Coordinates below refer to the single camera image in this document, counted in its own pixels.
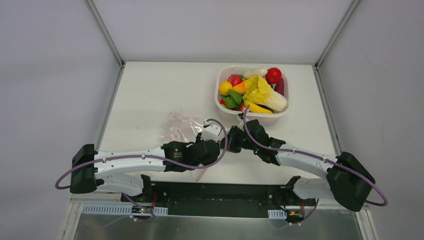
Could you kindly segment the clear zip top bag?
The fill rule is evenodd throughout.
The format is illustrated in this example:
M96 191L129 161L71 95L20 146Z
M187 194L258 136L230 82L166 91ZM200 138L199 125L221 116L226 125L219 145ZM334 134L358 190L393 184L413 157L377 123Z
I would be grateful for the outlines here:
M195 142L196 137L204 129L204 120L197 117L185 116L181 111L174 110L167 115L163 125L163 143L171 141Z

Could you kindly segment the yellow toy cabbage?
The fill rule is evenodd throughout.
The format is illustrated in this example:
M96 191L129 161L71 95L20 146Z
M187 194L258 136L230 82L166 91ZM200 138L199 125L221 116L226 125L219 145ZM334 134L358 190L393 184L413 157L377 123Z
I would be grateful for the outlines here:
M262 76L257 75L245 80L244 88L244 100L266 106L278 113L288 106L287 99L276 92Z

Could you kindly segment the white toy radish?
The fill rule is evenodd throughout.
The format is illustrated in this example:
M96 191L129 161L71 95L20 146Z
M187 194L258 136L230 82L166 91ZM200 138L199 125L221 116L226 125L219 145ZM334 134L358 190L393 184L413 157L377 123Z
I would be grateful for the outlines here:
M255 77L255 76L264 77L267 73L268 73L267 68L257 67L257 68L252 68L252 69L248 69L248 70L244 71L242 73L242 76L243 76L244 79L247 80L247 79L250 79L250 78Z

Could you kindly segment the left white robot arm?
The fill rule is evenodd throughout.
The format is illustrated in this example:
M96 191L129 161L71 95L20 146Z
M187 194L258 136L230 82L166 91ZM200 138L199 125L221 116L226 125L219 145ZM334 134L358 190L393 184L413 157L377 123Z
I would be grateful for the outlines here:
M171 141L148 150L116 153L85 144L72 158L69 189L72 194L121 192L144 203L153 195L151 180L134 173L199 170L215 165L221 157L218 143L211 140Z

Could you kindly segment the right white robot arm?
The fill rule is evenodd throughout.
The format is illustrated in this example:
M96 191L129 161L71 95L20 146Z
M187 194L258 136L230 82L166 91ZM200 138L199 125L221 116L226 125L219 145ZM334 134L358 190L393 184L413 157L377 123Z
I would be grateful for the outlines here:
M296 205L306 199L334 200L344 208L358 212L376 188L376 181L358 159L343 151L340 155L321 154L270 137L258 120L232 126L219 147L231 153L251 150L263 162L291 167L314 178L293 176L286 184L284 200Z

